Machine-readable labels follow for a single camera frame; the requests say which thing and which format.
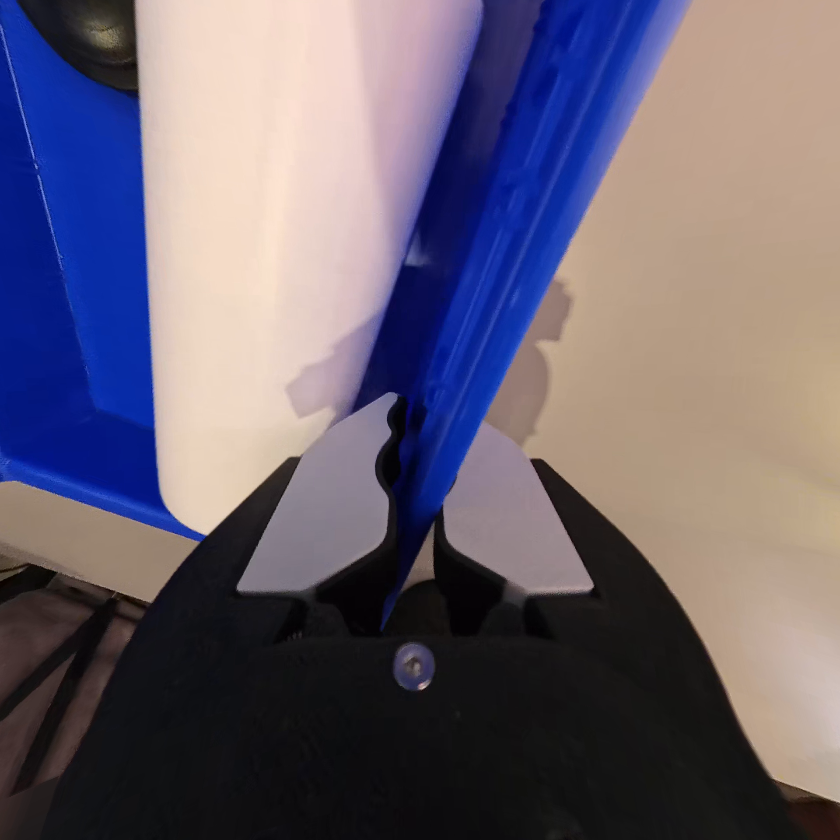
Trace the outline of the blue plastic storage bin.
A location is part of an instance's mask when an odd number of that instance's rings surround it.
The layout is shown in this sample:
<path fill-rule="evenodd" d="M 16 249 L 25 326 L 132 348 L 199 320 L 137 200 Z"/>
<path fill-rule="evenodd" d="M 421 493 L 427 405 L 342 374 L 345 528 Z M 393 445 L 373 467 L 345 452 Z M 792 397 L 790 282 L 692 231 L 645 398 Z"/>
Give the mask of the blue plastic storage bin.
<path fill-rule="evenodd" d="M 331 603 L 364 634 L 385 623 L 689 5 L 482 2 L 359 393 L 325 431 L 386 393 L 405 400 L 382 457 L 388 536 L 315 595 L 246 599 Z M 236 595 L 320 437 L 235 508 L 268 510 L 234 526 Z M 169 512 L 158 478 L 140 77 L 134 96 L 83 76 L 18 2 L 2 2 L 2 482 L 157 538 L 211 532 Z"/>

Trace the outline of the white plastic bottle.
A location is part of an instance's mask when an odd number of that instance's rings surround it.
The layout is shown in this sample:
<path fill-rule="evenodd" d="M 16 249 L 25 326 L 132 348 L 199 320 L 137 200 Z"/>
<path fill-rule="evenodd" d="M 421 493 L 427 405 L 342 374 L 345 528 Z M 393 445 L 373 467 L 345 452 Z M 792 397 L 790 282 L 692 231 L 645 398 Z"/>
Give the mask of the white plastic bottle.
<path fill-rule="evenodd" d="M 209 533 L 350 413 L 482 2 L 136 2 L 161 496 Z"/>

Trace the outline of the black bottle lid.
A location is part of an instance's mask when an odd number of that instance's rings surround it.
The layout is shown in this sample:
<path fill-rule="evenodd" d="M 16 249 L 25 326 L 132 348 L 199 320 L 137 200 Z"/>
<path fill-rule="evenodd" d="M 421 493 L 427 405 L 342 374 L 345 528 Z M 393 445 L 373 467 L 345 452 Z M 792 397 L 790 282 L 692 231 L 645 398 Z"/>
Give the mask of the black bottle lid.
<path fill-rule="evenodd" d="M 19 1 L 17 5 L 73 69 L 106 87 L 138 94 L 134 1 Z"/>

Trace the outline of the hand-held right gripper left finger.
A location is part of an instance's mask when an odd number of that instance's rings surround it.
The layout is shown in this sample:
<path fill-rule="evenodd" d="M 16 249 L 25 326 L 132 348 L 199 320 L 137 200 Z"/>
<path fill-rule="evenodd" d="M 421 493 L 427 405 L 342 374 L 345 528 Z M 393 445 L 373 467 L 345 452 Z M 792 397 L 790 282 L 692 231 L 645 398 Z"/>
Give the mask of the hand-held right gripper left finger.
<path fill-rule="evenodd" d="M 332 426 L 300 458 L 245 571 L 241 595 L 315 595 L 379 549 L 392 501 L 382 457 L 405 400 L 386 393 Z"/>

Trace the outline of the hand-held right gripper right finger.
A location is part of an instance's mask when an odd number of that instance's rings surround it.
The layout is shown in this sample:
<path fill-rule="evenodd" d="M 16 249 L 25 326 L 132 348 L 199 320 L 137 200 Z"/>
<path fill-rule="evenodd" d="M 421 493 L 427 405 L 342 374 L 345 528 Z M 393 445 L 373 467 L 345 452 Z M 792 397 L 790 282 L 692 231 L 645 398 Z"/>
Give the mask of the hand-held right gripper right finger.
<path fill-rule="evenodd" d="M 436 573 L 457 595 L 523 606 L 590 595 L 595 585 L 538 472 L 518 444 L 483 423 L 444 500 Z"/>

